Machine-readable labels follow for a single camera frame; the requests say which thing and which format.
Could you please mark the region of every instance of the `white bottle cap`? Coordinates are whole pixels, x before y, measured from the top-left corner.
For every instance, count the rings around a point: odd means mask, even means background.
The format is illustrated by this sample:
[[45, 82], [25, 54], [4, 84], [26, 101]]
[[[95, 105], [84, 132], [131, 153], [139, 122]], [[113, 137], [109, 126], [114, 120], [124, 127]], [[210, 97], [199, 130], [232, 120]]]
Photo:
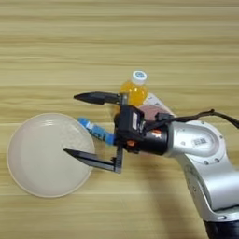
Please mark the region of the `white bottle cap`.
[[142, 86], [145, 84], [147, 79], [147, 74], [144, 71], [133, 71], [132, 83], [135, 85]]

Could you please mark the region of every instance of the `white plate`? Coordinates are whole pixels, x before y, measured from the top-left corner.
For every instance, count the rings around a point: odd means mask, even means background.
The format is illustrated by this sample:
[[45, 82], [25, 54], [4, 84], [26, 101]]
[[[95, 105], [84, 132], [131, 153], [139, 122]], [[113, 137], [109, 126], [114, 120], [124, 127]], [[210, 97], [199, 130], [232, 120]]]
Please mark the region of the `white plate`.
[[78, 189], [91, 167], [63, 151], [94, 153], [90, 134], [73, 118], [43, 114], [27, 120], [14, 133], [7, 152], [8, 169], [17, 184], [39, 197], [60, 197]]

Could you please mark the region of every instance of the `blue object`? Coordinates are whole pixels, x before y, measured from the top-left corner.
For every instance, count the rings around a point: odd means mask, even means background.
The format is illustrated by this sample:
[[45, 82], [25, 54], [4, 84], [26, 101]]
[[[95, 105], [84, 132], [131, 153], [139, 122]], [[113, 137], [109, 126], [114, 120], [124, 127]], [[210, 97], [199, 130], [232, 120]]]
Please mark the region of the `blue object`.
[[104, 128], [90, 122], [85, 118], [78, 118], [78, 122], [86, 128], [91, 135], [105, 141], [108, 145], [114, 145], [115, 136], [112, 133], [107, 132]]

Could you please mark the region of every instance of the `orange bottle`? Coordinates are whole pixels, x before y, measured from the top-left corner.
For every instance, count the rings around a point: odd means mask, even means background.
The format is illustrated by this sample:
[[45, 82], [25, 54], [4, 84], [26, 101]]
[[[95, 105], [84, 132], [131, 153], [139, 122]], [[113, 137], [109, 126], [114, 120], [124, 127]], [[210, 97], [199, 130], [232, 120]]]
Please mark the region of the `orange bottle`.
[[119, 93], [129, 93], [129, 105], [141, 106], [148, 96], [145, 83], [147, 74], [143, 71], [134, 71], [131, 80], [126, 81], [119, 89]]

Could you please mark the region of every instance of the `plate rim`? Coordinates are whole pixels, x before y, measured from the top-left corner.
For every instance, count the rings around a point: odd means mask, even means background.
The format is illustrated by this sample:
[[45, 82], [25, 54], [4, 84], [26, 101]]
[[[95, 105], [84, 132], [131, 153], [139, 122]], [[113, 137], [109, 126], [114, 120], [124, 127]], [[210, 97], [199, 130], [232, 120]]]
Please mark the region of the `plate rim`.
[[87, 176], [84, 178], [84, 180], [82, 180], [82, 182], [81, 182], [80, 184], [78, 184], [76, 187], [74, 187], [73, 189], [69, 190], [68, 192], [66, 192], [66, 193], [60, 193], [60, 194], [57, 194], [57, 195], [44, 195], [44, 194], [32, 192], [32, 191], [26, 189], [22, 184], [20, 184], [20, 183], [18, 182], [18, 180], [15, 178], [15, 176], [13, 175], [13, 173], [12, 173], [12, 171], [11, 171], [11, 169], [10, 169], [10, 165], [9, 165], [9, 150], [10, 150], [10, 145], [11, 145], [11, 142], [12, 142], [14, 136], [15, 136], [16, 133], [18, 132], [18, 130], [20, 130], [27, 122], [29, 122], [29, 121], [31, 121], [31, 120], [33, 120], [33, 119], [35, 119], [35, 118], [38, 118], [38, 117], [41, 117], [41, 116], [46, 116], [46, 115], [64, 116], [65, 118], [69, 118], [70, 120], [76, 122], [76, 123], [79, 125], [79, 127], [80, 127], [81, 129], [83, 129], [83, 130], [87, 133], [87, 135], [90, 137], [91, 143], [92, 143], [92, 145], [93, 145], [93, 148], [92, 148], [93, 153], [95, 152], [95, 145], [94, 145], [94, 142], [93, 142], [93, 140], [92, 140], [92, 137], [91, 137], [90, 133], [89, 133], [75, 118], [73, 118], [73, 117], [71, 117], [71, 116], [68, 116], [68, 115], [65, 115], [65, 114], [63, 114], [63, 113], [57, 113], [57, 112], [56, 112], [56, 113], [55, 113], [55, 112], [52, 112], [52, 113], [42, 113], [42, 114], [35, 115], [35, 116], [33, 116], [33, 117], [27, 119], [27, 120], [24, 121], [23, 123], [21, 123], [21, 125], [20, 125], [19, 127], [17, 127], [17, 129], [16, 129], [16, 130], [13, 132], [13, 134], [10, 136], [10, 139], [9, 139], [8, 145], [7, 145], [7, 158], [6, 158], [6, 160], [7, 160], [7, 169], [8, 169], [8, 171], [9, 171], [10, 175], [11, 175], [11, 178], [12, 178], [12, 179], [15, 181], [15, 183], [16, 183], [22, 190], [24, 190], [25, 192], [28, 192], [29, 194], [34, 195], [34, 196], [36, 196], [36, 197], [40, 197], [40, 198], [49, 198], [49, 199], [50, 199], [50, 198], [60, 198], [60, 197], [64, 197], [64, 196], [66, 196], [66, 195], [69, 195], [69, 194], [73, 193], [74, 191], [78, 190], [83, 184], [85, 184], [85, 182], [89, 179], [89, 177], [90, 177], [90, 175], [91, 175], [92, 167], [89, 166], [89, 170], [88, 170]]

